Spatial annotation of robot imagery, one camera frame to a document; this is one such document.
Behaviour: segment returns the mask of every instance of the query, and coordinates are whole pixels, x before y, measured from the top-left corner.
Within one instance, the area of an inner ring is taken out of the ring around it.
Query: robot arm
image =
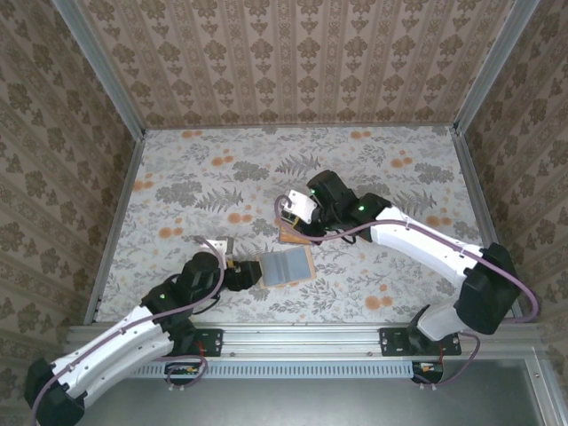
[[[196,330],[189,320],[193,311],[141,320],[193,304],[215,291],[220,277],[218,259],[223,260],[225,270],[219,292],[224,288],[240,291],[256,284],[261,276],[259,263],[234,262],[230,256],[232,239],[208,243],[200,246],[181,273],[152,288],[140,306],[105,333],[51,364],[39,359],[30,366],[24,392],[30,407],[47,382],[67,366],[73,366],[41,400],[37,419],[42,426],[77,424],[85,408],[106,390],[154,359],[195,355]],[[109,338],[117,332],[119,335]]]
[[[438,306],[424,307],[413,319],[408,334],[416,353],[447,335],[468,328],[482,334],[494,333],[517,299],[519,289],[514,284],[462,252],[426,236],[420,229],[515,275],[509,253],[503,246],[492,244],[489,248],[480,248],[457,241],[416,222],[376,194],[358,198],[330,170],[321,172],[307,186],[311,195],[290,191],[291,203],[285,205],[281,213],[282,219],[298,232],[322,237],[329,231],[348,231],[374,221],[403,221],[406,228],[373,225],[354,235],[401,251],[438,272],[460,290],[458,296]]]

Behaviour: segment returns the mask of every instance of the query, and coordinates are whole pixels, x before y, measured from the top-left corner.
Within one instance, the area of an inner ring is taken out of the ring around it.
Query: white arm segment
[[[450,241],[461,248],[468,250],[478,256],[483,254],[479,251],[481,248],[474,244],[468,244],[456,239],[450,238],[443,233],[439,233],[420,222],[415,221],[411,217],[405,215],[396,207],[384,209],[376,220],[396,219],[402,220],[412,225],[416,225],[435,233],[438,237],[446,241]],[[431,270],[439,273],[457,288],[459,288],[465,280],[463,271],[466,268],[473,269],[476,261],[466,257],[458,251],[434,241],[432,238],[419,233],[410,228],[399,225],[376,225],[371,228],[371,239],[377,244],[396,249],[405,255],[417,260],[421,264],[425,264]]]
[[[411,217],[405,215],[396,207],[384,209],[376,220],[397,219],[409,224],[420,226],[431,233],[435,233],[440,238],[460,246],[478,256],[482,256],[479,246],[458,241],[439,233],[426,225],[416,222]],[[457,288],[455,296],[444,301],[437,306],[431,306],[419,318],[418,329],[422,331],[430,340],[437,342],[445,336],[468,327],[458,317],[454,304],[459,296],[459,290],[465,280],[464,271],[466,268],[473,269],[476,261],[465,257],[460,252],[455,251],[432,238],[419,233],[410,228],[398,225],[376,225],[371,228],[371,238],[373,242],[391,247],[410,256],[418,262],[425,264],[433,271],[439,273],[449,280]]]
[[[306,224],[310,224],[312,222],[312,213],[318,207],[318,204],[316,204],[314,200],[311,200],[307,195],[294,191],[293,189],[288,191],[286,195],[288,196],[291,204],[289,206],[285,204],[282,207],[282,210],[287,213],[291,213],[294,216],[298,216]]]
[[[87,396],[83,400],[85,408],[92,406],[103,393],[148,362],[170,353],[173,347],[174,343],[164,333],[133,348],[87,386]]]
[[[108,329],[105,333],[93,341],[84,345],[81,349],[55,360],[55,367],[52,369],[53,373],[56,375],[67,364],[73,362],[79,355],[85,353],[113,332],[120,330],[135,320],[151,315],[152,313],[146,307],[137,306],[131,313],[116,323],[112,328]],[[88,386],[90,386],[93,381],[97,381],[101,376],[103,376],[105,371],[107,371],[111,366],[116,363],[120,363],[124,356],[136,351],[141,344],[147,343],[160,335],[162,335],[162,328],[160,325],[154,324],[152,321],[146,321],[142,324],[138,324],[94,351],[86,359],[77,364],[72,371],[64,375],[60,379],[60,383],[67,383],[69,385],[67,394],[71,398],[77,398],[87,390]]]

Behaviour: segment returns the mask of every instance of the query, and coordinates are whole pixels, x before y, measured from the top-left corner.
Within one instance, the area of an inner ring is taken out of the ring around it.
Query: metal bar
[[[75,350],[105,331],[111,324],[72,327],[66,351]],[[197,328],[222,328],[224,343],[221,360],[417,360],[425,357],[383,358],[379,329],[404,324],[308,324],[308,325],[239,325],[196,324]],[[494,335],[481,335],[479,359],[526,359],[534,351],[544,353],[540,333],[535,325],[503,325]],[[474,342],[461,340],[463,354],[452,359],[466,359]]]
[[[459,134],[464,134],[473,121],[538,3],[539,0],[523,0],[522,2],[515,2],[511,7],[509,16],[455,117],[456,129]]]
[[[471,159],[471,154],[469,153],[467,141],[463,134],[455,131],[452,132],[452,141],[454,142],[455,153],[458,157],[458,162],[460,163],[463,181],[468,189],[471,207],[473,208],[473,213],[477,220],[481,241],[484,246],[488,247],[492,242],[499,242],[499,238],[497,237],[497,232],[493,226],[493,220],[491,219],[489,208],[485,202],[483,190],[481,189],[476,168],[473,164],[473,160]],[[511,311],[515,318],[523,316],[518,301],[513,303]]]
[[[132,194],[132,187],[134,186],[134,181],[136,180],[136,174],[138,173],[138,167],[142,161],[142,153],[144,152],[144,139],[141,139],[135,143],[134,151],[132,152],[132,158],[130,159],[130,165],[128,167],[128,172],[126,173],[126,178],[124,179],[124,185],[122,186],[121,197],[116,205],[116,211],[114,212],[113,224],[110,227],[110,232],[108,238],[106,239],[105,251],[100,259],[99,271],[97,272],[97,278],[95,278],[95,283],[93,285],[91,299],[89,300],[89,305],[87,306],[87,312],[85,313],[83,324],[91,324],[95,319],[95,314],[99,307],[100,299],[105,291],[105,285],[108,280],[108,273],[110,272],[111,264],[113,263],[114,252],[116,251],[116,245],[118,244],[118,239],[121,234],[122,222],[126,215],[126,209],[128,208],[128,203],[130,200],[130,195]]]
[[[317,129],[317,128],[361,128],[361,127],[405,127],[410,129],[417,129],[419,127],[446,127],[452,129],[454,126],[453,122],[301,122],[297,124],[290,123],[279,123],[278,125],[272,126],[278,129]],[[199,126],[173,126],[168,127],[168,129],[160,129],[149,126],[147,130],[186,130],[186,129],[199,129],[199,130],[233,130],[233,129],[262,129],[265,128],[266,124],[220,124],[218,126],[211,125],[199,125]]]
[[[108,97],[113,101],[114,107],[130,134],[135,141],[141,140],[144,129],[142,117],[138,115],[136,108],[130,102],[129,93],[122,86],[108,56],[103,52],[97,38],[89,28],[79,9],[78,2],[69,0],[53,0],[53,2],[105,88]]]
[[[525,363],[544,423],[547,426],[567,424],[566,404],[552,373],[550,362],[534,352]]]

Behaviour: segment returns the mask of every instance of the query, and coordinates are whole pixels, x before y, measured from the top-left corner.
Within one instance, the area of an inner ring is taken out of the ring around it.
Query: floral tablecloth
[[[357,195],[377,193],[416,219],[480,243],[446,127],[151,130],[97,321],[116,321],[180,272],[192,235],[234,237],[234,257],[288,249],[274,199],[335,171]],[[408,321],[454,287],[392,249],[359,241],[312,247],[317,278],[231,293],[200,322]]]

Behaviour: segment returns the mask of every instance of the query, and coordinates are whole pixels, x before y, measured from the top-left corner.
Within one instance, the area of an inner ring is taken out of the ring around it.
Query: purple cable
[[[100,342],[98,342],[97,344],[92,346],[89,350],[85,351],[83,354],[78,356],[75,361],[67,364],[61,371],[59,371],[56,375],[54,375],[49,380],[49,382],[47,382],[43,386],[43,388],[38,392],[37,397],[35,397],[34,405],[32,405],[32,415],[31,415],[31,425],[32,426],[37,426],[37,422],[36,422],[37,408],[39,407],[39,403],[42,401],[42,398],[47,393],[47,390],[50,389],[50,387],[55,382],[57,382],[63,375],[65,375],[69,371],[73,370],[73,368],[75,368],[75,366],[77,364],[79,364],[81,361],[83,361],[85,358],[87,358],[89,355],[91,355],[94,351],[97,351],[102,346],[104,346],[105,344],[107,344],[108,342],[110,342],[111,340],[116,338],[118,335],[121,335],[123,332],[126,332],[129,329],[131,329],[131,328],[133,328],[133,327],[135,327],[139,324],[142,324],[143,322],[153,321],[153,320],[157,320],[157,319],[160,320],[164,317],[169,317],[170,315],[175,315],[177,313],[189,311],[190,309],[193,309],[195,306],[199,306],[200,304],[202,304],[206,300],[209,300],[211,297],[213,297],[217,293],[217,291],[223,285],[223,278],[225,277],[225,268],[223,267],[223,258],[218,254],[217,250],[213,247],[213,245],[211,243],[209,243],[207,240],[205,240],[204,238],[194,237],[194,239],[197,243],[205,244],[207,247],[209,247],[213,251],[213,254],[217,258],[217,261],[219,262],[219,270],[221,271],[221,273],[219,274],[219,281],[216,284],[215,288],[213,288],[213,290],[208,295],[203,297],[201,300],[198,300],[197,302],[194,302],[192,304],[188,304],[188,305],[182,306],[180,308],[172,309],[171,311],[161,312],[161,313],[158,313],[156,315],[148,315],[147,317],[137,319],[136,321],[128,324],[127,326],[125,326],[125,327],[121,328],[120,330],[112,333],[111,335],[108,335],[106,338],[104,338],[103,340],[101,340]]]
[[[439,383],[431,383],[430,380],[426,379],[425,377],[422,377],[421,375],[417,375],[416,373],[414,373],[414,377],[418,377],[423,382],[425,382],[427,384],[431,384],[432,388],[438,387],[438,386],[445,386],[445,385],[450,384],[451,382],[455,381],[455,379],[457,379],[466,370],[466,368],[469,367],[469,364],[471,364],[473,359],[477,356],[477,353],[479,352],[479,348],[481,347],[481,339],[479,339],[478,335],[474,335],[473,333],[467,333],[465,331],[461,331],[459,334],[465,335],[467,337],[471,337],[472,339],[475,339],[476,340],[476,347],[473,350],[473,352],[471,353],[471,355],[469,355],[469,358],[466,361],[466,363],[463,366],[461,366],[461,368],[458,370],[458,372],[455,375],[453,375],[449,379],[446,379],[443,382],[439,382]]]
[[[197,384],[197,382],[199,382],[202,379],[202,377],[205,375],[205,373],[207,372],[207,369],[209,368],[209,363],[207,362],[205,357],[202,357],[200,355],[180,355],[178,357],[161,357],[161,358],[158,358],[156,361],[176,361],[176,360],[187,361],[188,359],[198,359],[199,361],[201,361],[201,364],[200,364],[201,371],[199,372],[199,374],[197,374],[192,379],[191,382],[184,385],[186,388],[189,388],[190,386],[194,386],[195,384]],[[166,376],[166,383],[168,385],[174,386],[174,384],[171,382],[171,375],[173,374],[174,371],[179,370],[180,368],[182,368],[182,367],[181,366],[170,366],[170,368],[168,369],[168,375]]]
[[[363,224],[363,225],[355,226],[354,228],[350,229],[349,231],[345,231],[345,232],[342,232],[342,233],[336,233],[334,235],[328,235],[328,236],[325,236],[325,237],[311,237],[311,236],[303,235],[302,233],[299,233],[296,229],[294,229],[292,226],[290,226],[284,220],[282,220],[282,217],[280,215],[280,203],[282,201],[285,201],[288,204],[288,206],[290,206],[292,204],[292,201],[286,195],[280,195],[276,199],[276,202],[274,203],[274,214],[276,215],[276,218],[278,220],[280,220],[280,222],[282,223],[282,226],[284,226],[287,231],[289,231],[290,233],[292,233],[296,237],[304,238],[305,240],[308,240],[308,241],[322,242],[322,241],[335,240],[337,238],[342,238],[342,237],[345,237],[347,235],[352,235],[354,233],[358,233],[359,231],[362,231],[364,229],[370,228],[371,226],[375,226],[375,225],[398,225],[398,226],[404,226],[405,228],[414,229],[415,231],[432,238],[434,241],[437,241],[440,244],[443,244],[443,245],[449,247],[450,249],[457,251],[460,254],[463,254],[464,256],[467,256],[470,259],[475,260],[476,262],[479,262],[483,266],[491,269],[493,272],[498,273],[501,277],[506,278],[507,280],[509,280],[513,284],[515,284],[517,287],[519,287],[523,291],[523,293],[526,294],[526,296],[531,301],[531,306],[532,306],[531,313],[527,316],[520,317],[520,318],[505,319],[503,321],[503,323],[511,324],[511,323],[518,323],[518,322],[528,322],[528,321],[534,320],[536,318],[537,314],[538,314],[539,303],[537,302],[536,297],[534,296],[533,292],[525,284],[523,284],[519,279],[517,279],[516,277],[514,277],[513,275],[511,275],[507,271],[502,270],[499,266],[495,266],[491,262],[486,261],[483,257],[474,255],[473,253],[471,253],[467,250],[463,250],[457,244],[454,244],[451,241],[446,241],[443,238],[438,237],[435,233],[431,233],[428,230],[421,228],[420,226],[417,226],[417,225],[414,225],[414,224],[409,224],[404,220],[380,219],[380,220],[375,220],[373,222],[368,222],[368,223]]]

